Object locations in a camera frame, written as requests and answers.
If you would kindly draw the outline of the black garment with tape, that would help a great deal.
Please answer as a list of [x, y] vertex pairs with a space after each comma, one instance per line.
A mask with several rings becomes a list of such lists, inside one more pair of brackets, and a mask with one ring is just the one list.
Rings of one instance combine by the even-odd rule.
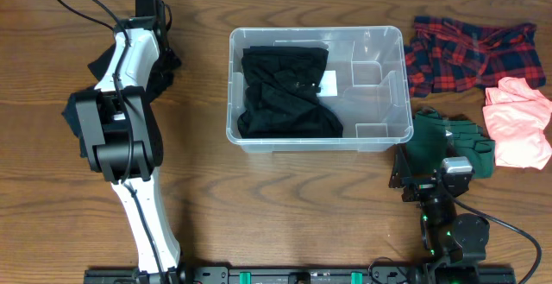
[[[111, 45], [96, 60], [87, 65], [97, 80], [100, 80], [107, 72], [110, 60], [115, 52], [115, 47], [115, 44]], [[161, 58], [152, 67], [147, 83], [146, 100], [149, 103], [153, 102], [173, 84], [173, 71], [182, 65], [180, 58], [171, 48], [168, 48], [160, 55]]]

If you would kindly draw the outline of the pink garment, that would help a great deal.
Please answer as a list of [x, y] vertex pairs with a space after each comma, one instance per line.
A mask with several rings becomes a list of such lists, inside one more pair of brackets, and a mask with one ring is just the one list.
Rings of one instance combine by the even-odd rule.
[[551, 158], [544, 129], [551, 119], [551, 101], [525, 79], [505, 77], [486, 89], [482, 108], [486, 129], [495, 141], [500, 167], [543, 169]]

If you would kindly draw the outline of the large black garment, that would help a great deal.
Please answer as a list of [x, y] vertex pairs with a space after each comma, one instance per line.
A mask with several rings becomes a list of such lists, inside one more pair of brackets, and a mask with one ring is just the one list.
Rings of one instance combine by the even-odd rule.
[[317, 94], [329, 52], [320, 47], [255, 46], [241, 58], [245, 111], [243, 138], [341, 138], [338, 117]]

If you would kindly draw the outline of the dark teal garment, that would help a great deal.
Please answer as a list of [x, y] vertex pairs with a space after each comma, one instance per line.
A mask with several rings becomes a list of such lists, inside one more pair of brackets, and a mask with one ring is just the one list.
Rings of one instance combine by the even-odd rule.
[[85, 148], [85, 143], [83, 141], [82, 129], [80, 127], [80, 122], [78, 120], [76, 98], [73, 94], [71, 94], [70, 97], [68, 98], [66, 107], [62, 112], [62, 116], [66, 120], [66, 123], [69, 125], [72, 133], [78, 138], [80, 157], [87, 158], [88, 155]]

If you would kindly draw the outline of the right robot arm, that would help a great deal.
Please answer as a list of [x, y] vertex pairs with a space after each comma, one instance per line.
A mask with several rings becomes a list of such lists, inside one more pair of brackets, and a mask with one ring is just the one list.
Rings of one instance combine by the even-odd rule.
[[465, 156], [442, 160], [432, 174], [412, 174], [402, 146], [394, 154], [389, 187], [421, 210], [423, 246], [432, 259], [406, 269], [406, 283], [478, 283], [478, 262], [486, 259], [490, 224], [473, 213], [459, 215], [455, 198], [469, 189], [474, 168]]

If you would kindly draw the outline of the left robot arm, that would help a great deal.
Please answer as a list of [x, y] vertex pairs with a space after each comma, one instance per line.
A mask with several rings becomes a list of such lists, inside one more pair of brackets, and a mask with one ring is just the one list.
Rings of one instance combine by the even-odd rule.
[[173, 84], [180, 59], [162, 0], [135, 0], [135, 16], [115, 26], [114, 44], [88, 68], [97, 84], [73, 93], [63, 112], [80, 154], [122, 202], [139, 254], [129, 270], [88, 270], [87, 283], [179, 283], [180, 245], [160, 192], [163, 141], [151, 103]]

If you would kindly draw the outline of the dark green folded garment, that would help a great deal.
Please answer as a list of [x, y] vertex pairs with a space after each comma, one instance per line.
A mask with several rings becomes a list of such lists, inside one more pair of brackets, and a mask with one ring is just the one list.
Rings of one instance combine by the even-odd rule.
[[447, 139], [453, 138], [459, 157], [465, 156], [474, 168], [476, 179], [494, 172], [495, 141], [466, 118], [449, 118], [436, 110], [419, 110], [413, 119], [414, 135], [405, 144], [407, 161], [414, 175], [432, 174], [446, 158]]

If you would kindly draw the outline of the red plaid flannel shirt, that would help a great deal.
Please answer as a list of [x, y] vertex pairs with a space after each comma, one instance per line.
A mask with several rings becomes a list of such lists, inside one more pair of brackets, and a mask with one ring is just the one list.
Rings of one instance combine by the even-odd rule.
[[536, 25], [481, 27], [451, 18], [417, 16], [415, 35], [405, 46], [410, 95], [465, 92], [498, 85], [505, 77], [546, 84], [536, 51]]

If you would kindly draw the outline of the white label in bin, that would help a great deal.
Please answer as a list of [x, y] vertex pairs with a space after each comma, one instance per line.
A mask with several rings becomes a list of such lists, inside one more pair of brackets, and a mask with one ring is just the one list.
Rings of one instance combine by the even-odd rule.
[[338, 95], [336, 71], [325, 71], [319, 83], [318, 97], [335, 97]]

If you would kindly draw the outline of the clear plastic storage bin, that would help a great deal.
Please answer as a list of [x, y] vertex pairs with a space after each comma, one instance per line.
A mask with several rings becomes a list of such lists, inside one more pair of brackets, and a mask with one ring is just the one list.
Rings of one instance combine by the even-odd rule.
[[[320, 47], [336, 71], [335, 97], [319, 97], [343, 126], [341, 138], [245, 139], [237, 120], [248, 85], [243, 50], [255, 46]], [[229, 36], [226, 136], [247, 153], [385, 151], [414, 133], [402, 32], [393, 26], [236, 28]]]

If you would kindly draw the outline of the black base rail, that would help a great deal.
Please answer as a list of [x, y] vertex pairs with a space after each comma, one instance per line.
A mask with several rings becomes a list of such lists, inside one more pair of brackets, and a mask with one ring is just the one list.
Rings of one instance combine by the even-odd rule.
[[293, 269], [293, 268], [226, 268], [202, 267], [191, 271], [171, 270], [165, 276], [137, 269], [90, 269], [84, 284], [369, 284], [369, 283], [482, 283], [513, 284], [511, 268], [438, 268], [426, 275], [411, 266], [375, 265], [371, 268]]

